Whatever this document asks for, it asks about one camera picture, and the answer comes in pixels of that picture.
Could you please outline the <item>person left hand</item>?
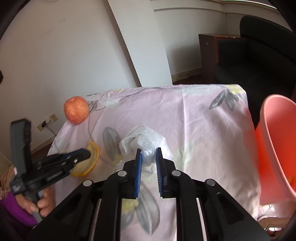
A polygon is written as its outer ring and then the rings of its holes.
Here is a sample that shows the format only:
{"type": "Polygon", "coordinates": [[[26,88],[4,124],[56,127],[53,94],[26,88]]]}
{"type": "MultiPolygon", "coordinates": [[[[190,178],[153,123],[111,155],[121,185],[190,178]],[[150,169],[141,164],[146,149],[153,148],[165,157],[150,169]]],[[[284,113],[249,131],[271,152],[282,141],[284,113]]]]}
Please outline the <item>person left hand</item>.
{"type": "Polygon", "coordinates": [[[53,186],[47,187],[43,190],[43,197],[34,204],[29,201],[22,194],[15,196],[17,204],[29,214],[38,212],[42,217],[46,217],[55,207],[55,188],[53,186]]]}

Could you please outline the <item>purple sleeve left forearm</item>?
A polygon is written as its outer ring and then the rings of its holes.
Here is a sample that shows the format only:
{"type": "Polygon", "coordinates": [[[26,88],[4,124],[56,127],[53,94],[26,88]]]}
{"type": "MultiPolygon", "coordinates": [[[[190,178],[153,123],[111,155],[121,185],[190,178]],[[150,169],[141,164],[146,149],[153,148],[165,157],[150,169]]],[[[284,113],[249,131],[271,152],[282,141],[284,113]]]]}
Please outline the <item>purple sleeve left forearm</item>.
{"type": "Polygon", "coordinates": [[[23,225],[33,227],[38,224],[33,215],[18,205],[15,196],[11,192],[8,192],[7,196],[1,200],[1,208],[7,211],[13,220],[23,225]]]}

